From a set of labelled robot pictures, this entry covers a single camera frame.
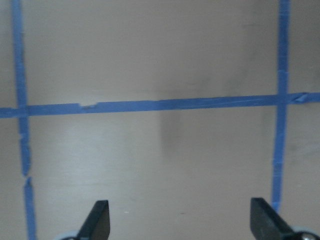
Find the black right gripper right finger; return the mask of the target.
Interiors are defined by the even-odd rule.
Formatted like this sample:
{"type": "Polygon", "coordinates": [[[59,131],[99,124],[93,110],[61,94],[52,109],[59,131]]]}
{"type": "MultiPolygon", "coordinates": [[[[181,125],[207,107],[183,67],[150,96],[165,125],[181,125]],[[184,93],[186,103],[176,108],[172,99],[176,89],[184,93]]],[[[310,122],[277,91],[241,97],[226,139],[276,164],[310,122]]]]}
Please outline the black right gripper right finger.
{"type": "Polygon", "coordinates": [[[250,230],[256,240],[299,240],[295,232],[261,197],[250,200],[250,230]]]}

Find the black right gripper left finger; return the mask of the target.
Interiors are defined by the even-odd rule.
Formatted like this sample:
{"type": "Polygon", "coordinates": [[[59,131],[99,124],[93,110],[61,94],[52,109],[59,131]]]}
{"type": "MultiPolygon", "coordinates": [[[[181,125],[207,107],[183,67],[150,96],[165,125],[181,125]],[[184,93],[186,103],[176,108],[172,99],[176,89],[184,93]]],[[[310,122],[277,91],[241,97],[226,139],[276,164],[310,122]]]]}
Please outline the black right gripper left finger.
{"type": "Polygon", "coordinates": [[[111,233],[108,200],[98,200],[81,226],[76,240],[108,240],[111,233]]]}

